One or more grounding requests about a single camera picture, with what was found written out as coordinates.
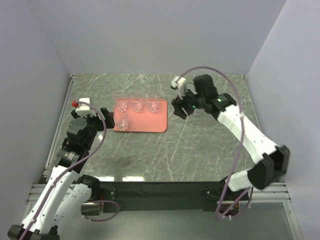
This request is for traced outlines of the clear faceted glass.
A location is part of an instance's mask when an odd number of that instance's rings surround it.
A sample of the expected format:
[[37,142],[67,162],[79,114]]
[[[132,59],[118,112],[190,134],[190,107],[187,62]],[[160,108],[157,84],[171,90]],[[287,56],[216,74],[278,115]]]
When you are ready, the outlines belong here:
[[129,107],[128,100],[124,97],[115,100],[115,108],[120,112],[125,112]]
[[140,112],[144,107],[143,96],[137,92],[130,93],[129,103],[134,112]]

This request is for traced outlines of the clear round glass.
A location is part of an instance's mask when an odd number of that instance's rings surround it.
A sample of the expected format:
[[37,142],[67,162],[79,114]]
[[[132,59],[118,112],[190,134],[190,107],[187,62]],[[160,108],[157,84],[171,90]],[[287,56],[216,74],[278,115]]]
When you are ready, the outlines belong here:
[[147,110],[155,113],[159,108],[159,95],[156,92],[148,92],[145,98]]

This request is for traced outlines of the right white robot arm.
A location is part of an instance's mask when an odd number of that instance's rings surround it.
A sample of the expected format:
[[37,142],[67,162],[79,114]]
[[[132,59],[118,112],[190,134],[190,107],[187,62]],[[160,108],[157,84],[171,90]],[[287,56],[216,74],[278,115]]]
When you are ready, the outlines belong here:
[[170,87],[178,92],[171,102],[174,114],[186,119],[195,109],[203,109],[242,142],[254,163],[250,169],[233,173],[229,182],[220,187],[224,199],[231,200],[242,189],[263,190],[287,173],[288,147],[278,146],[265,136],[240,112],[238,104],[228,93],[219,94],[210,75],[195,77],[194,91],[188,89],[187,84],[183,77],[176,76],[171,80]]

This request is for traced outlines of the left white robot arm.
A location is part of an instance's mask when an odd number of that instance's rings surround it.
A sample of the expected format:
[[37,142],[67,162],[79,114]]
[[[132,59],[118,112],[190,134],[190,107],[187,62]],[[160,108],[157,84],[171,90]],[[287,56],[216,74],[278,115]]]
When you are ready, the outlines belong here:
[[80,175],[98,132],[105,136],[115,126],[114,114],[106,108],[99,113],[81,116],[71,112],[66,138],[40,197],[21,224],[12,225],[7,236],[11,240],[58,240],[73,216],[87,201],[101,199],[100,181]]

